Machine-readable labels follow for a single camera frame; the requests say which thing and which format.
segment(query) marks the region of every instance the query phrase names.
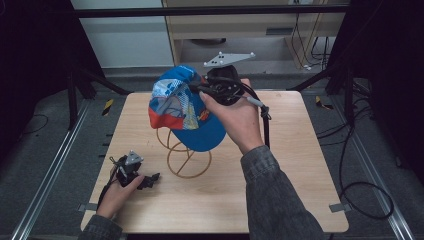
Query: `person's left hand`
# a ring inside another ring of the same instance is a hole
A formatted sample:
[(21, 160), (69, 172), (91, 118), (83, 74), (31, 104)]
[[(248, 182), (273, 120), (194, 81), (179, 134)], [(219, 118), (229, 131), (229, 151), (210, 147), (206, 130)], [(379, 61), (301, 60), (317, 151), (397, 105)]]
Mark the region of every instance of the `person's left hand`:
[(131, 196), (131, 194), (137, 189), (137, 187), (143, 181), (144, 176), (140, 175), (136, 177), (130, 184), (126, 187), (122, 187), (119, 181), (116, 180), (116, 176), (112, 180), (113, 183), (110, 185), (107, 190), (103, 200), (97, 209), (97, 215), (112, 219), (115, 213), (117, 213), (125, 201)]

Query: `white wall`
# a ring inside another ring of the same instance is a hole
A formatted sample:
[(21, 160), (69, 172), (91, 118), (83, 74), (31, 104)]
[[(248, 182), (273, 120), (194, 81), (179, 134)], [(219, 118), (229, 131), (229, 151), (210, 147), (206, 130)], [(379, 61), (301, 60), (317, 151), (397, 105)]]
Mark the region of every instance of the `white wall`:
[[(161, 0), (71, 0), (75, 9), (162, 7)], [(173, 66), (164, 17), (81, 18), (102, 68)]]

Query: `colorful baseball cap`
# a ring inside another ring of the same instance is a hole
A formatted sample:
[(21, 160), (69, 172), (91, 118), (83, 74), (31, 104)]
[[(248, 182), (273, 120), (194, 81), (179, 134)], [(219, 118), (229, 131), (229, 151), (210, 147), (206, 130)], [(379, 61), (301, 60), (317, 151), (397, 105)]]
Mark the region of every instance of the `colorful baseball cap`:
[(168, 127), (187, 148), (205, 152), (218, 146), (226, 132), (199, 94), (190, 91), (188, 84), (192, 81), (204, 79), (186, 65), (159, 77), (149, 102), (150, 125), (154, 129)]

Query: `hand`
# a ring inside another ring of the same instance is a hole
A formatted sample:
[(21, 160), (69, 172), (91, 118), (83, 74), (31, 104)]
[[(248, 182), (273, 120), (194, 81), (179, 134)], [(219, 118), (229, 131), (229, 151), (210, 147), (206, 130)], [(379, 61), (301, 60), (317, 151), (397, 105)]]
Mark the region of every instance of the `hand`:
[(119, 181), (116, 180), (115, 176), (113, 183), (110, 185), (105, 196), (103, 197), (102, 203), (97, 209), (96, 214), (108, 219), (112, 219), (115, 213), (117, 213), (122, 208), (125, 201), (141, 184), (143, 179), (144, 176), (138, 176), (126, 187), (122, 187)]
[[(249, 79), (245, 78), (241, 81), (250, 86)], [(264, 145), (260, 133), (257, 106), (249, 103), (246, 98), (240, 98), (231, 106), (223, 106), (203, 92), (200, 93), (200, 98), (206, 108), (218, 117), (243, 155)]]

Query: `forearm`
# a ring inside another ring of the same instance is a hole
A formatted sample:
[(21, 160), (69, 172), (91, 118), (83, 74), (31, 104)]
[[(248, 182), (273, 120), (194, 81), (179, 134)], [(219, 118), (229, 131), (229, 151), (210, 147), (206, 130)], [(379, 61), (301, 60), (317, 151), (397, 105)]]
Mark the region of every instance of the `forearm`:
[(254, 239), (324, 239), (286, 174), (266, 146), (243, 156), (250, 237)]
[(78, 240), (115, 240), (121, 237), (122, 228), (112, 220), (94, 215), (91, 217), (84, 231), (78, 236)]

